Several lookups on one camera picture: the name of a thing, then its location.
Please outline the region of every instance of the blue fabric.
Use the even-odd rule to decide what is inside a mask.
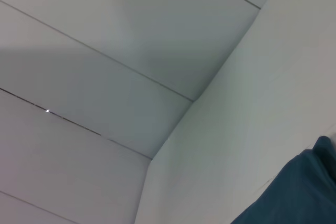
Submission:
[[[321,136],[289,161],[232,224],[336,224],[336,153]]]

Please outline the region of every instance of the blue clothing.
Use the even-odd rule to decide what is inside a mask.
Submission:
[[[336,152],[321,136],[232,224],[336,224]]]

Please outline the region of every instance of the white wall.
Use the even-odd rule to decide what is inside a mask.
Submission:
[[[152,161],[136,224],[231,223],[336,123],[334,2],[268,0]]]
[[[149,162],[0,91],[0,192],[80,224],[133,224]],[[0,209],[6,223],[70,223],[2,193]]]

